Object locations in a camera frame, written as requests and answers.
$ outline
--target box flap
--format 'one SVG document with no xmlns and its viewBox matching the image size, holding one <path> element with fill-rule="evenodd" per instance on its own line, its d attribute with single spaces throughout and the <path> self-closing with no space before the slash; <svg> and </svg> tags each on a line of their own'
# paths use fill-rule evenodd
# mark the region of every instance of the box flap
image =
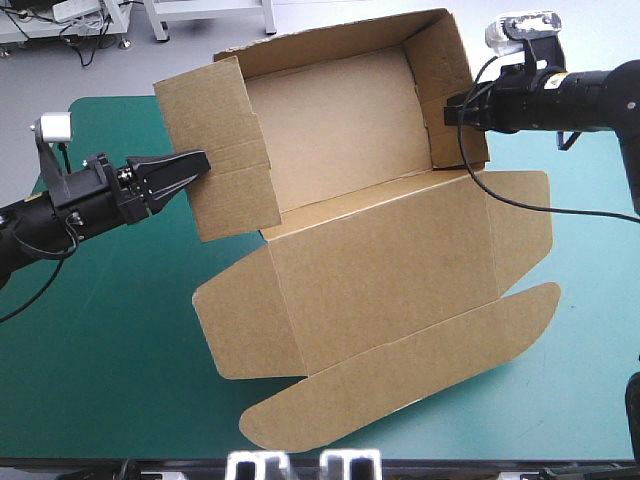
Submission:
<svg viewBox="0 0 640 480">
<path fill-rule="evenodd" d="M 173 147 L 203 149 L 211 163 L 211 173 L 188 188 L 200 238 L 277 225 L 269 157 L 237 60 L 178 75 L 154 89 Z"/>
<path fill-rule="evenodd" d="M 489 188 L 507 198 L 549 206 L 549 178 L 544 172 L 485 172 L 483 179 Z M 498 292 L 502 295 L 551 250 L 551 214 L 513 207 L 488 195 L 485 198 Z"/>
<path fill-rule="evenodd" d="M 251 78 L 398 45 L 447 13 L 428 10 L 317 28 L 233 48 L 214 59 L 237 56 L 245 78 Z"/>
<path fill-rule="evenodd" d="M 439 170 L 397 178 L 341 195 L 324 202 L 312 203 L 282 214 L 282 223 L 262 230 L 267 241 L 289 235 L 305 228 L 352 215 L 419 190 L 440 185 L 467 175 L 463 170 Z"/>
<path fill-rule="evenodd" d="M 413 75 L 399 46 L 246 85 L 280 212 L 431 170 Z"/>
<path fill-rule="evenodd" d="M 193 305 L 223 377 L 306 375 L 268 246 L 198 288 Z"/>
<path fill-rule="evenodd" d="M 271 450 L 327 445 L 513 359 L 542 334 L 559 296 L 541 285 L 352 357 L 249 408 L 240 430 Z"/>
<path fill-rule="evenodd" d="M 269 243 L 309 374 L 498 298 L 484 195 L 462 177 Z"/>
<path fill-rule="evenodd" d="M 267 269 L 261 275 L 273 278 L 274 292 L 277 285 L 280 294 L 270 295 L 286 305 L 278 315 L 288 318 L 307 374 L 492 302 L 546 255 L 551 245 L 549 215 L 530 216 L 492 203 L 468 175 L 459 175 L 426 172 L 334 199 L 349 208 L 358 202 L 365 206 L 313 227 L 273 233 L 272 262 L 250 260 L 256 253 L 244 260 Z M 544 173 L 480 175 L 498 191 L 504 188 L 515 198 L 548 204 Z M 414 190 L 403 190 L 405 183 Z M 383 199 L 389 191 L 399 195 Z M 382 201 L 371 203 L 376 199 Z M 320 205 L 310 205 L 291 212 L 294 223 L 302 210 L 324 214 Z M 277 229 L 291 227 L 285 220 Z M 242 324 L 247 331 L 262 331 L 263 320 L 244 313 L 259 301 L 254 297 L 265 295 L 255 283 L 257 277 L 252 274 L 245 284 L 246 298 L 237 299 L 235 307 L 230 302 L 221 312 L 219 306 L 199 306 L 203 325 L 237 332 Z M 238 284 L 222 275 L 201 287 L 198 298 L 212 296 L 209 288 L 219 297 L 227 291 L 234 292 L 231 298 L 238 295 Z M 205 333 L 214 336 L 213 331 Z M 275 354 L 266 346 L 264 350 L 277 364 Z M 228 349 L 225 361 L 233 363 L 233 356 L 242 354 L 240 346 Z M 289 359 L 282 361 L 286 365 Z M 271 367 L 260 365 L 247 367 L 250 374 L 237 370 L 234 378 L 274 374 Z"/>
<path fill-rule="evenodd" d="M 420 106 L 429 131 L 434 168 L 462 164 L 457 131 L 444 124 L 447 99 L 471 87 L 467 56 L 453 15 L 443 15 L 427 29 L 403 43 L 413 70 Z M 465 127 L 465 147 L 473 163 L 489 160 L 484 133 Z"/>
</svg>

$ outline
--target cylindrical motor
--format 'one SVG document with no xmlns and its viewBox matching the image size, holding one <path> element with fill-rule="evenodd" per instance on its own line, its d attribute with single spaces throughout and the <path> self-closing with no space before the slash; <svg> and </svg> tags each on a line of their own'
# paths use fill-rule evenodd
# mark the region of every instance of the cylindrical motor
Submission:
<svg viewBox="0 0 640 480">
<path fill-rule="evenodd" d="M 600 102 L 611 72 L 550 73 L 533 91 L 496 88 L 491 96 L 496 130 L 611 130 Z"/>
</svg>

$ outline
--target black cable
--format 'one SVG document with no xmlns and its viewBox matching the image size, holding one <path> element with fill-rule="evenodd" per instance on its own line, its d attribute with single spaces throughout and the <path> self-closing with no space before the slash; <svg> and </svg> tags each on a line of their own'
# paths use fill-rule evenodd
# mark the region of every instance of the black cable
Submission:
<svg viewBox="0 0 640 480">
<path fill-rule="evenodd" d="M 69 161 L 69 152 L 67 151 L 67 145 L 64 142 L 58 144 L 58 150 L 62 152 L 62 158 L 64 158 L 64 168 L 67 174 L 71 174 L 71 162 Z"/>
<path fill-rule="evenodd" d="M 14 15 L 17 15 L 20 18 L 37 18 L 38 20 L 44 20 L 45 22 L 57 23 L 53 18 L 43 17 L 42 15 L 35 12 L 23 13 L 23 12 L 26 12 L 27 10 L 16 10 L 15 8 L 10 8 L 10 7 L 5 7 L 3 5 L 0 5 L 0 11 L 5 13 L 12 13 Z"/>
<path fill-rule="evenodd" d="M 60 270 L 62 269 L 62 265 L 64 265 L 65 260 L 67 258 L 69 258 L 71 255 L 73 255 L 78 250 L 78 245 L 79 245 L 80 239 L 78 237 L 77 232 L 75 231 L 75 229 L 70 224 L 69 219 L 72 218 L 72 216 L 73 216 L 73 214 L 69 215 L 64 221 L 64 223 L 66 225 L 67 233 L 69 233 L 69 235 L 71 236 L 72 241 L 73 241 L 72 250 L 65 249 L 64 251 L 62 251 L 62 252 L 60 252 L 58 254 L 59 255 L 59 257 L 57 258 L 58 264 L 56 265 L 56 268 L 54 269 L 53 273 L 49 277 L 49 280 L 47 280 L 45 282 L 45 284 L 42 287 L 40 287 L 40 290 L 38 290 L 29 300 L 27 300 L 25 303 L 23 303 L 20 307 L 16 308 L 14 311 L 12 311 L 12 312 L 10 312 L 10 313 L 2 316 L 2 317 L 0 317 L 0 324 L 6 322 L 7 320 L 15 317 L 18 314 L 24 312 L 36 300 L 38 300 L 42 296 L 42 294 L 44 292 L 46 292 L 47 289 L 51 286 L 53 281 L 58 277 L 58 274 L 60 273 Z"/>
<path fill-rule="evenodd" d="M 55 270 L 53 271 L 53 273 L 49 277 L 49 280 L 46 281 L 46 283 L 40 288 L 40 290 L 38 290 L 33 297 L 31 297 L 29 300 L 27 300 L 25 303 L 23 303 L 20 307 L 16 308 L 13 312 L 8 313 L 3 317 L 0 317 L 0 323 L 4 323 L 7 320 L 15 317 L 19 313 L 22 313 L 27 308 L 29 308 L 36 300 L 38 300 L 38 298 L 40 298 L 42 296 L 42 294 L 51 286 L 53 281 L 56 279 L 56 277 L 60 273 L 60 270 L 62 269 L 62 265 L 64 264 L 64 261 L 65 261 L 64 258 L 61 259 L 61 260 L 58 260 L 58 264 L 56 265 Z"/>
<path fill-rule="evenodd" d="M 599 210 L 573 210 L 568 208 L 554 208 L 554 207 L 541 207 L 537 205 L 529 205 L 528 203 L 518 202 L 516 200 L 512 200 L 507 197 L 503 197 L 499 193 L 494 192 L 489 187 L 487 187 L 482 180 L 478 177 L 476 172 L 471 167 L 471 163 L 467 157 L 467 152 L 464 148 L 464 142 L 462 140 L 462 127 L 464 125 L 464 117 L 467 113 L 467 107 L 469 102 L 471 101 L 472 96 L 475 93 L 475 90 L 478 88 L 478 83 L 480 82 L 480 77 L 485 72 L 485 70 L 491 65 L 494 61 L 496 61 L 498 57 L 492 57 L 489 59 L 480 69 L 478 75 L 476 76 L 473 86 L 467 93 L 464 102 L 462 103 L 462 109 L 458 114 L 458 146 L 460 147 L 460 154 L 462 155 L 462 162 L 464 163 L 465 168 L 469 172 L 469 175 L 473 179 L 473 181 L 482 189 L 484 192 L 495 198 L 496 200 L 506 203 L 508 205 L 524 208 L 525 210 L 533 210 L 535 212 L 547 212 L 547 213 L 560 213 L 563 215 L 588 215 L 593 217 L 609 217 L 609 218 L 617 218 L 620 220 L 626 220 L 628 222 L 640 223 L 640 217 L 632 217 L 630 215 L 624 215 L 622 213 L 614 213 L 614 212 L 604 212 Z"/>
<path fill-rule="evenodd" d="M 93 58 L 96 55 L 96 50 L 98 50 L 98 48 L 100 48 L 100 45 L 102 43 L 102 41 L 104 40 L 104 37 L 107 34 L 107 31 L 109 30 L 109 26 L 111 25 L 111 15 L 107 16 L 107 20 L 105 23 L 105 26 L 102 27 L 102 29 L 100 30 L 100 33 L 98 34 L 98 38 L 96 39 L 95 44 L 93 45 L 93 48 L 91 50 L 91 56 L 89 57 L 89 60 L 85 62 L 84 57 L 82 56 L 82 52 L 80 51 L 80 48 L 78 48 L 77 45 L 72 45 L 69 44 L 68 45 L 71 47 L 71 49 L 76 52 L 76 55 L 78 55 L 78 58 L 80 59 L 80 65 L 82 65 L 83 68 L 88 67 L 89 65 L 91 65 L 93 63 Z"/>
<path fill-rule="evenodd" d="M 16 22 L 15 19 L 11 16 L 12 12 L 8 12 L 5 10 L 4 13 L 7 17 L 9 17 L 9 20 L 11 20 L 11 22 L 16 26 L 16 28 L 20 31 L 20 33 L 24 35 L 25 40 L 31 40 L 31 37 L 26 33 L 24 33 L 24 30 L 22 30 L 22 27 L 18 25 L 18 22 Z"/>
</svg>

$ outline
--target gray floor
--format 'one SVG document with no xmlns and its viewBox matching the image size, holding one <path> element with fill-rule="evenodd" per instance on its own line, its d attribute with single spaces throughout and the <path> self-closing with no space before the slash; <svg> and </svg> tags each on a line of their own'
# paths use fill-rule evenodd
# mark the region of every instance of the gray floor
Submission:
<svg viewBox="0 0 640 480">
<path fill-rule="evenodd" d="M 610 69 L 640 58 L 637 0 L 276 0 L 275 13 L 278 32 L 288 33 L 443 6 L 458 19 L 474 71 L 491 55 L 483 39 L 493 17 L 531 8 L 552 7 L 560 14 L 573 70 Z M 0 205 L 23 197 L 33 186 L 38 165 L 28 126 L 42 112 L 67 110 L 84 96 L 151 94 L 153 82 L 202 66 L 215 51 L 265 37 L 261 17 L 223 18 L 172 23 L 171 41 L 159 44 L 142 6 L 134 7 L 128 35 L 134 48 L 99 51 L 87 69 L 58 43 L 15 48 L 10 59 L 0 60 Z"/>
</svg>

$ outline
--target wire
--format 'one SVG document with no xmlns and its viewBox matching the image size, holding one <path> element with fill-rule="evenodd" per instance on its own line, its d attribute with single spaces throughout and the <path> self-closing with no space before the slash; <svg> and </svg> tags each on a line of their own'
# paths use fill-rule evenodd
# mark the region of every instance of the wire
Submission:
<svg viewBox="0 0 640 480">
<path fill-rule="evenodd" d="M 107 48 L 107 47 L 101 47 L 100 45 L 102 44 L 102 41 L 104 40 L 104 37 L 107 34 L 107 31 L 109 30 L 109 26 L 111 25 L 111 15 L 107 16 L 107 19 L 105 21 L 104 27 L 100 29 L 100 33 L 98 34 L 98 38 L 96 39 L 96 42 L 93 45 L 93 48 L 91 50 L 91 56 L 89 57 L 88 61 L 85 61 L 84 57 L 82 56 L 82 52 L 80 51 L 79 44 L 78 45 L 73 45 L 71 43 L 67 43 L 71 49 L 76 52 L 76 55 L 78 55 L 78 58 L 80 59 L 80 65 L 82 65 L 83 68 L 88 67 L 89 65 L 91 65 L 93 63 L 93 59 L 96 55 L 96 50 L 98 50 L 98 48 L 102 49 L 102 48 Z"/>
<path fill-rule="evenodd" d="M 13 317 L 15 317 L 16 315 L 22 313 L 27 308 L 29 308 L 36 300 L 38 300 L 42 296 L 42 294 L 47 291 L 47 289 L 51 286 L 53 281 L 56 279 L 56 277 L 60 273 L 60 270 L 62 269 L 62 265 L 64 264 L 64 261 L 65 261 L 64 258 L 61 259 L 61 260 L 58 260 L 58 264 L 56 265 L 55 270 L 53 271 L 53 273 L 49 277 L 49 280 L 47 280 L 45 282 L 45 284 L 40 288 L 40 290 L 38 290 L 35 293 L 35 295 L 33 295 L 29 300 L 27 300 L 25 303 L 23 303 L 20 307 L 16 308 L 13 312 L 8 313 L 3 317 L 0 317 L 0 324 L 6 322 L 7 320 L 9 320 L 9 319 L 11 319 Z"/>
<path fill-rule="evenodd" d="M 7 17 L 9 17 L 9 20 L 11 20 L 11 22 L 16 26 L 16 28 L 20 31 L 20 33 L 24 36 L 25 40 L 31 40 L 31 37 L 29 35 L 27 35 L 24 30 L 22 30 L 22 27 L 20 25 L 18 25 L 18 22 L 15 21 L 15 19 L 11 16 L 13 15 L 17 15 L 17 13 L 13 13 L 13 12 L 9 12 L 7 10 L 4 10 L 4 13 Z"/>
<path fill-rule="evenodd" d="M 69 161 L 69 152 L 67 151 L 67 145 L 64 142 L 58 144 L 58 150 L 62 152 L 62 158 L 64 158 L 64 168 L 67 174 L 71 174 L 71 162 Z"/>
<path fill-rule="evenodd" d="M 510 198 L 507 198 L 507 197 L 504 197 L 504 196 L 500 195 L 499 193 L 494 192 L 489 187 L 487 187 L 487 185 L 485 185 L 485 183 L 482 180 L 480 180 L 480 178 L 478 177 L 477 173 L 471 167 L 471 163 L 469 162 L 469 158 L 467 156 L 467 152 L 465 150 L 464 142 L 463 142 L 463 139 L 462 139 L 462 127 L 464 125 L 464 117 L 465 117 L 465 115 L 467 113 L 467 107 L 468 107 L 469 102 L 471 101 L 471 99 L 472 99 L 472 97 L 474 95 L 474 92 L 478 88 L 478 83 L 480 82 L 480 77 L 482 77 L 482 74 L 489 67 L 489 65 L 491 65 L 497 59 L 498 59 L 497 56 L 496 57 L 492 57 L 491 59 L 489 59 L 482 66 L 482 68 L 478 72 L 478 75 L 476 76 L 476 78 L 475 78 L 475 80 L 473 82 L 473 86 L 471 87 L 471 89 L 467 93 L 467 96 L 464 99 L 464 102 L 462 103 L 462 108 L 461 108 L 460 112 L 458 113 L 458 146 L 460 147 L 460 154 L 462 156 L 462 162 L 464 163 L 464 166 L 467 169 L 467 171 L 469 172 L 469 175 L 471 176 L 473 181 L 482 190 L 484 190 L 484 192 L 487 195 L 493 197 L 494 199 L 496 199 L 496 200 L 498 200 L 500 202 L 506 203 L 508 205 L 514 206 L 514 207 L 524 208 L 525 210 L 533 210 L 535 212 L 560 213 L 560 214 L 563 214 L 563 215 L 587 215 L 587 216 L 593 216 L 593 217 L 609 217 L 609 218 L 617 218 L 619 220 L 626 220 L 628 222 L 633 222 L 633 223 L 639 223 L 640 224 L 640 217 L 632 217 L 630 215 L 624 215 L 622 213 L 605 212 L 605 211 L 599 211 L 599 210 L 572 210 L 572 209 L 568 209 L 568 208 L 542 207 L 542 206 L 538 206 L 538 205 L 530 205 L 528 203 L 518 202 L 517 200 L 512 200 Z"/>
<path fill-rule="evenodd" d="M 67 218 L 65 218 L 64 223 L 66 225 L 66 230 L 67 233 L 69 233 L 69 235 L 72 238 L 73 241 L 73 246 L 72 249 L 69 250 L 68 248 L 63 250 L 62 252 L 59 252 L 58 255 L 59 257 L 57 258 L 58 260 L 58 264 L 56 265 L 56 268 L 54 269 L 53 273 L 51 274 L 51 276 L 49 277 L 49 279 L 45 282 L 45 284 L 40 287 L 40 290 L 38 290 L 29 300 L 27 300 L 25 303 L 23 303 L 20 307 L 16 308 L 14 311 L 0 317 L 0 324 L 6 322 L 7 320 L 15 317 L 16 315 L 24 312 L 27 308 L 29 308 L 36 300 L 38 300 L 42 294 L 44 292 L 47 291 L 47 289 L 51 286 L 51 284 L 53 283 L 53 281 L 58 277 L 58 274 L 60 273 L 60 270 L 62 269 L 62 265 L 64 265 L 64 262 L 67 258 L 69 258 L 71 255 L 73 255 L 77 250 L 78 250 L 78 246 L 79 246 L 79 237 L 78 237 L 78 233 L 75 231 L 75 229 L 71 226 L 71 222 L 70 222 L 70 218 L 73 218 L 73 214 L 69 215 Z"/>
</svg>

